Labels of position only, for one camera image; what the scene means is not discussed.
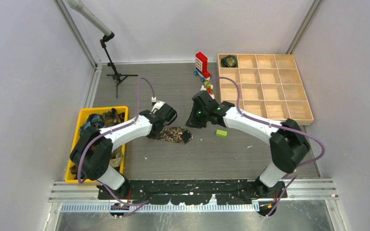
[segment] wooden tray compartment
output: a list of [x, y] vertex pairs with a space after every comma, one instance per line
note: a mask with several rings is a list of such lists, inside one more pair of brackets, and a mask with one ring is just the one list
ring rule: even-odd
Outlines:
[[277, 63], [277, 68], [283, 69], [283, 68], [297, 68], [296, 67], [296, 62], [294, 60], [293, 55], [275, 55], [276, 57], [276, 63]]
[[256, 60], [259, 68], [277, 68], [275, 56], [272, 54], [258, 54]]
[[289, 110], [285, 101], [266, 101], [266, 112], [269, 119], [286, 120]]
[[280, 69], [281, 83], [301, 84], [301, 79], [298, 70], [294, 69]]
[[[240, 83], [240, 77], [239, 77], [239, 69], [238, 68], [220, 68], [219, 70], [219, 76], [221, 77], [228, 77], [232, 79], [233, 81]], [[220, 83], [231, 83], [226, 79], [220, 79]]]
[[264, 101], [253, 101], [253, 100], [244, 100], [243, 101], [245, 111], [267, 118], [266, 106]]
[[[238, 59], [238, 67], [223, 68], [220, 60], [228, 54], [218, 54], [219, 76], [229, 77], [241, 87], [241, 109], [274, 120], [292, 118], [299, 125], [314, 121], [293, 55], [233, 55]], [[221, 79], [218, 88], [221, 101], [236, 104], [234, 85]]]
[[301, 84], [283, 84], [286, 100], [306, 101], [304, 87]]
[[252, 68], [239, 69], [241, 83], [260, 83], [259, 71]]
[[222, 83], [221, 84], [221, 100], [237, 100], [238, 99], [238, 90], [236, 89], [233, 83]]
[[239, 68], [257, 68], [256, 56], [254, 54], [238, 54]]
[[265, 100], [285, 100], [281, 84], [263, 84]]
[[262, 86], [257, 83], [242, 84], [242, 95], [244, 99], [264, 100]]
[[281, 83], [277, 69], [259, 69], [261, 83]]
[[302, 120], [314, 120], [308, 102], [287, 101], [287, 106], [292, 119], [301, 121], [302, 123], [305, 123]]

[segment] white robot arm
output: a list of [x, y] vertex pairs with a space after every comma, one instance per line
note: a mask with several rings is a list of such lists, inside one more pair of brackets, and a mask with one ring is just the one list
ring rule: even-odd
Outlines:
[[277, 182], [286, 174], [292, 173], [296, 166], [310, 151], [310, 145], [304, 136], [283, 129], [269, 127], [259, 122], [248, 119], [242, 114], [267, 121], [270, 124], [300, 130], [298, 124], [287, 119], [284, 122], [262, 118], [245, 112], [238, 112], [234, 104], [222, 102], [219, 104], [204, 90], [197, 93], [192, 100], [194, 106], [186, 125], [192, 128], [205, 128], [207, 122], [234, 128], [261, 139], [270, 146], [272, 161], [256, 179], [253, 186], [255, 196], [264, 196], [271, 192]]
[[155, 137], [165, 125], [171, 124], [177, 117], [177, 112], [168, 104], [157, 101], [152, 111], [140, 112], [138, 119], [97, 130], [89, 127], [81, 134], [79, 141], [70, 154], [70, 160], [78, 166], [82, 152], [88, 143], [100, 134], [105, 134], [94, 143], [83, 160], [82, 172], [90, 180], [98, 180], [111, 189], [117, 190], [125, 182], [125, 178], [109, 165], [111, 153], [122, 144], [138, 137]]

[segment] microphone stand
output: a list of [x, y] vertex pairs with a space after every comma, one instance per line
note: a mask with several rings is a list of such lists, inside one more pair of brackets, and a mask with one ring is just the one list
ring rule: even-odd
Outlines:
[[125, 75], [117, 72], [116, 66], [114, 65], [113, 61], [111, 60], [110, 55], [108, 54], [107, 48], [106, 48], [106, 42], [110, 41], [112, 38], [114, 38], [114, 33], [111, 32], [109, 36], [104, 35], [103, 38], [100, 40], [101, 47], [104, 49], [104, 51], [107, 54], [108, 60], [110, 61], [107, 63], [107, 66], [110, 66], [111, 69], [113, 69], [114, 74], [107, 75], [112, 76], [113, 80], [116, 80], [116, 98], [119, 97], [119, 85], [128, 77], [128, 76], [138, 76], [138, 75]]

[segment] green block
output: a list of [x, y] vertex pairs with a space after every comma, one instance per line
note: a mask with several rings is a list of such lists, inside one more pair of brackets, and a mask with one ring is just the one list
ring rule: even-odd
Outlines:
[[219, 137], [226, 137], [227, 136], [227, 131], [222, 131], [222, 130], [216, 130], [216, 136]]

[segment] cable connector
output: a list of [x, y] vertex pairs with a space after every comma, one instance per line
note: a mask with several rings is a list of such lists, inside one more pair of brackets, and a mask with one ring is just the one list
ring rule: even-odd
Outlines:
[[151, 97], [151, 104], [154, 106], [157, 103], [156, 97]]

